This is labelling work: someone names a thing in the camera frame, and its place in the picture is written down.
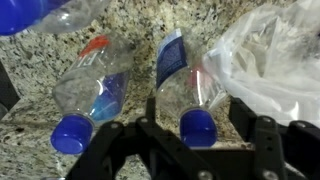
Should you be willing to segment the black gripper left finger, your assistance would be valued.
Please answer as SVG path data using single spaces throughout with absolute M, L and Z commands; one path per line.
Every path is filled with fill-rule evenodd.
M 151 180 L 220 180 L 208 162 L 156 123 L 155 114 L 150 98 L 134 121 L 103 124 L 65 180 L 115 180 L 131 155 L 141 158 Z

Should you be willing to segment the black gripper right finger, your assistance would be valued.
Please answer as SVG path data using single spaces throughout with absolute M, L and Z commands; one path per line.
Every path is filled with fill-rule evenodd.
M 320 180 L 320 129 L 302 120 L 287 126 L 258 115 L 231 98 L 229 120 L 254 145 L 254 172 L 260 180 Z

